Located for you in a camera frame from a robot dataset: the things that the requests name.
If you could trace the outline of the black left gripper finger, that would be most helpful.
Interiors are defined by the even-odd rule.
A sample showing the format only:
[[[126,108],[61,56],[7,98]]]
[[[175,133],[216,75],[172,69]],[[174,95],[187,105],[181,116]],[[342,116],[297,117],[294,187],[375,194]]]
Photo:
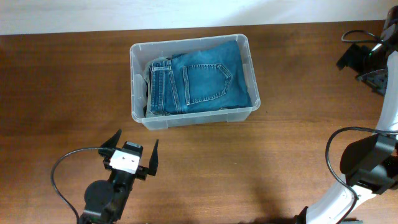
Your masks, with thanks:
[[[121,137],[122,130],[119,129],[111,138],[105,141],[101,146],[100,154],[113,154],[117,149],[119,138]]]
[[[148,174],[151,176],[156,176],[157,168],[159,165],[158,145],[159,145],[159,140],[157,139],[150,157],[149,167],[148,167]]]

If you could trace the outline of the light blue jeans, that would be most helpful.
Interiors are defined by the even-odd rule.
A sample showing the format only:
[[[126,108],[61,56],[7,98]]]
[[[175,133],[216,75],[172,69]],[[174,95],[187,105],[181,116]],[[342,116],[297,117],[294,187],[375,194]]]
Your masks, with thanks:
[[[153,112],[150,111],[150,106],[151,106],[151,71],[152,71],[151,67],[154,62],[161,62],[164,60],[168,60],[168,58],[167,57],[158,57],[158,58],[153,59],[150,62],[146,63],[146,67],[144,70],[144,80],[146,81],[146,84],[147,84],[146,118],[159,116],[159,114],[154,114]]]

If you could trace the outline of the clear plastic storage bin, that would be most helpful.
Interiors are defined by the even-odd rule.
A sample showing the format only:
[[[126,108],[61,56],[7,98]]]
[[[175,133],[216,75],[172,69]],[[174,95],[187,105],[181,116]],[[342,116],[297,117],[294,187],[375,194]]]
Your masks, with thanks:
[[[146,117],[144,107],[147,105],[147,85],[144,80],[144,69],[147,62],[158,57],[169,57],[175,54],[188,53],[196,50],[207,50],[231,40],[235,40],[239,45],[243,62],[244,78],[252,103],[251,107],[150,118]],[[129,49],[129,56],[131,73],[131,117],[134,121],[141,123],[149,130],[223,121],[244,121],[251,112],[256,111],[261,105],[249,41],[243,34],[136,43]]]

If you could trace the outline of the dark blue jeans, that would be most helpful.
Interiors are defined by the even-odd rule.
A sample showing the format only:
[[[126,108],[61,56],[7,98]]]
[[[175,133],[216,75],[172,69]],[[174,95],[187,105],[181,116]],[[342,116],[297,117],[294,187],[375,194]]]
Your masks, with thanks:
[[[169,116],[252,105],[235,40],[167,58],[151,67],[150,111],[154,114]]]

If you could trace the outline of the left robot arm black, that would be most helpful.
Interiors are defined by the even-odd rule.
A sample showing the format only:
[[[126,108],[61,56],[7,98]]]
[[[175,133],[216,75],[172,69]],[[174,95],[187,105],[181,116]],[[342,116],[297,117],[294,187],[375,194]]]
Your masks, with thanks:
[[[141,166],[143,147],[126,141],[121,148],[117,147],[121,130],[105,141],[98,150],[103,157],[103,164],[109,170],[107,180],[92,182],[85,190],[85,207],[78,218],[78,223],[112,224],[121,219],[135,180],[146,180],[155,176],[159,165],[158,145],[156,141],[149,166]]]

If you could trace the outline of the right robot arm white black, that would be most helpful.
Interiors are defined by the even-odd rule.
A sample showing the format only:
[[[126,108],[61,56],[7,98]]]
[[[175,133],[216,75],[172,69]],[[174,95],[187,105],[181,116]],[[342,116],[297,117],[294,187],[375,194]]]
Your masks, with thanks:
[[[397,7],[386,17],[381,35],[370,40],[342,42],[350,47],[337,62],[349,67],[356,79],[383,96],[383,106],[376,128],[350,127],[335,131],[326,144],[325,160],[335,183],[316,203],[294,216],[294,223],[346,223],[346,217],[365,201],[397,189]],[[339,134],[349,130],[370,133],[369,137],[349,144],[340,160],[341,175],[330,163],[330,146]]]

